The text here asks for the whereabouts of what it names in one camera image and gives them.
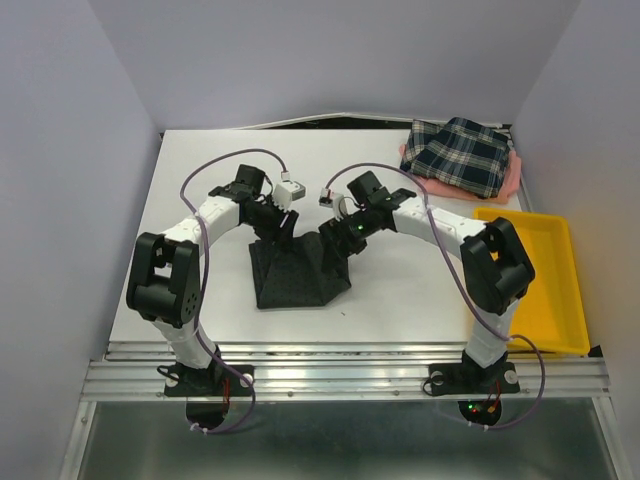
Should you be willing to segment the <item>dark grey dotted skirt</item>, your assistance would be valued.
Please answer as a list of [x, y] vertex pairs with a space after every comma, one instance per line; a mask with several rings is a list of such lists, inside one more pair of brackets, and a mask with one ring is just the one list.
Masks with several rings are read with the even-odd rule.
[[351, 288], [346, 262], [325, 271], [320, 234], [307, 232], [285, 246], [249, 245], [256, 305], [260, 310], [323, 307]]

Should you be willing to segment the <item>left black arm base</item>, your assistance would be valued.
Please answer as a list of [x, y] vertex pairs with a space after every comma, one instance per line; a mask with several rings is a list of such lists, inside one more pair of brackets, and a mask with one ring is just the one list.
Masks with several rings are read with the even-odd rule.
[[164, 378], [164, 395], [169, 398], [251, 396], [246, 380], [241, 381], [215, 361], [206, 369], [174, 363], [160, 365], [156, 371]]

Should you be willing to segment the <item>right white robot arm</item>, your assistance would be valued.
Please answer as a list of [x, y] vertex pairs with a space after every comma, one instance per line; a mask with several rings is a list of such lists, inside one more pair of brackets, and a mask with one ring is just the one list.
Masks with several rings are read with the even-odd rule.
[[476, 320], [460, 366], [463, 384], [482, 390], [496, 378], [506, 358], [509, 329], [535, 270], [512, 223], [505, 218], [482, 222], [429, 205], [425, 193], [384, 187], [367, 171], [348, 184], [357, 209], [350, 213], [344, 197], [330, 188], [319, 204], [333, 218], [319, 227], [322, 268], [336, 270], [361, 253], [367, 238], [390, 230], [437, 246], [463, 300]]

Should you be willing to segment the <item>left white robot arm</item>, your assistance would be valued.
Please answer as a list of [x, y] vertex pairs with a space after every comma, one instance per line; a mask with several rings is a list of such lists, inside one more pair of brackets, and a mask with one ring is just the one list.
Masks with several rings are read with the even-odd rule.
[[176, 363], [189, 370], [188, 382], [202, 394], [221, 386], [223, 362], [199, 326], [208, 276], [200, 272], [200, 260], [209, 266], [211, 246], [242, 225], [260, 240], [288, 241], [298, 218], [292, 204], [306, 194], [286, 171], [264, 194], [266, 180], [264, 171], [242, 164], [232, 182], [211, 190], [199, 207], [189, 205], [189, 216], [159, 234], [144, 232], [135, 242], [126, 304], [160, 331]]

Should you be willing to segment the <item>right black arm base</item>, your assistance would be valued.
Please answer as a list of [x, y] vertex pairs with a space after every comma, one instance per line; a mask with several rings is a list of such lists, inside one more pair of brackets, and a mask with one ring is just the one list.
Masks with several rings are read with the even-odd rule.
[[520, 384], [512, 362], [497, 362], [481, 368], [474, 362], [433, 363], [428, 367], [428, 384], [433, 396], [481, 395], [500, 390], [516, 394]]

